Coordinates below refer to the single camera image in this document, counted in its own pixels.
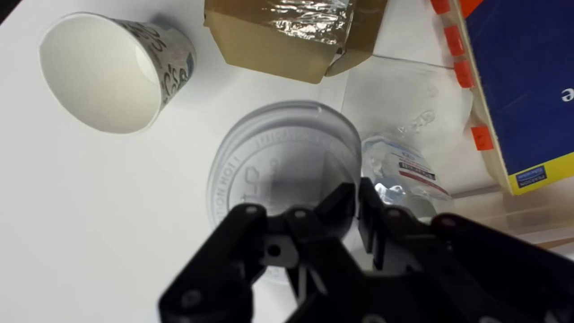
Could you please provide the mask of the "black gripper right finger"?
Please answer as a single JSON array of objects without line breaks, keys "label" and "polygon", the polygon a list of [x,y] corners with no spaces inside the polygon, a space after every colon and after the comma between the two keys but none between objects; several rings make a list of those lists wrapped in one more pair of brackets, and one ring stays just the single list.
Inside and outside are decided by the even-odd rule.
[{"label": "black gripper right finger", "polygon": [[438,236],[410,209],[386,205],[376,186],[359,182],[359,234],[377,274],[438,274]]}]

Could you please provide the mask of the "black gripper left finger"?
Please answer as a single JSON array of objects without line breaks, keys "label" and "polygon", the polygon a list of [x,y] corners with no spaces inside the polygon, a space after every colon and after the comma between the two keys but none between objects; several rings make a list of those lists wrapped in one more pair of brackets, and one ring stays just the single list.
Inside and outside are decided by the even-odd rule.
[{"label": "black gripper left finger", "polygon": [[350,230],[358,209],[358,186],[341,184],[311,209],[293,207],[268,220],[263,265],[300,270],[313,265],[309,247],[324,239],[340,243]]}]

